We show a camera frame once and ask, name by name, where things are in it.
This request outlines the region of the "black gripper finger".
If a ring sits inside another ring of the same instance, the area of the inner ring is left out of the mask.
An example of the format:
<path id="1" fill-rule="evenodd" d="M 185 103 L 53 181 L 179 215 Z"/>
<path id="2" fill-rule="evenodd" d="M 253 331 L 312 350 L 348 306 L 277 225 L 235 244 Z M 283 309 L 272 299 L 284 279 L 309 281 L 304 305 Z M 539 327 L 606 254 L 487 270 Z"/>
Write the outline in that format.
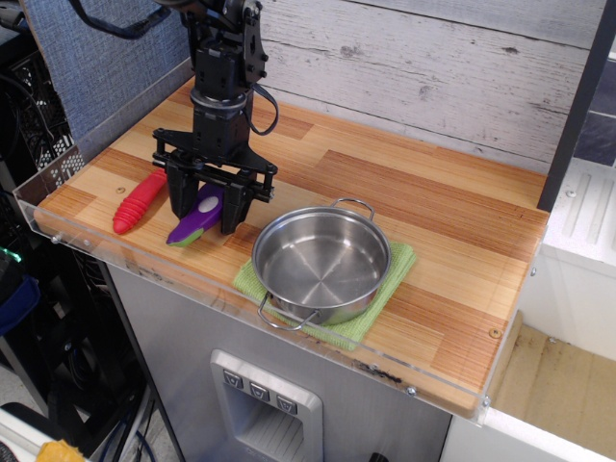
<path id="1" fill-rule="evenodd" d="M 254 199 L 254 181 L 246 184 L 231 183 L 225 186 L 221 211 L 221 233 L 233 234 L 244 222 Z"/>
<path id="2" fill-rule="evenodd" d="M 198 173 L 202 163 L 197 161 L 187 166 L 168 162 L 167 185 L 171 210 L 178 218 L 185 217 L 196 200 L 200 180 Z"/>

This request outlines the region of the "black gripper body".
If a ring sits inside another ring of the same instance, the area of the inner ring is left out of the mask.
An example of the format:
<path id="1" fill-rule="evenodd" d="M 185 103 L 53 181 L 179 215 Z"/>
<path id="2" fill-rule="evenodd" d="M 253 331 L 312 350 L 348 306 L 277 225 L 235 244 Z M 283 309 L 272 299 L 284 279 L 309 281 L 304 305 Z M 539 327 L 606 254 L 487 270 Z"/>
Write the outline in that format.
<path id="1" fill-rule="evenodd" d="M 234 111 L 229 117 L 197 110 L 190 132 L 154 131 L 155 164 L 166 170 L 168 162 L 187 166 L 200 161 L 200 181 L 220 186 L 254 181 L 254 198 L 269 201 L 277 166 L 250 147 L 249 137 L 255 131 L 250 109 Z"/>

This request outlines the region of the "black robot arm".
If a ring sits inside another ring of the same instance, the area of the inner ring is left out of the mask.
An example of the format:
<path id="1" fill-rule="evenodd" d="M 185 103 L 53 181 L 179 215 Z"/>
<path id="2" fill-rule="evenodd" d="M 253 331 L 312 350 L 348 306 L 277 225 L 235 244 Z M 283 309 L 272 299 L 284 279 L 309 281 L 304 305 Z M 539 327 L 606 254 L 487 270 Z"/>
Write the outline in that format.
<path id="1" fill-rule="evenodd" d="M 258 1 L 166 1 L 188 30 L 194 85 L 192 130 L 157 129 L 155 165 L 167 174 L 172 212 L 184 218 L 200 183 L 223 190 L 221 232 L 232 234 L 253 200 L 270 201 L 277 167 L 249 145 L 255 95 L 269 57 L 261 42 Z"/>

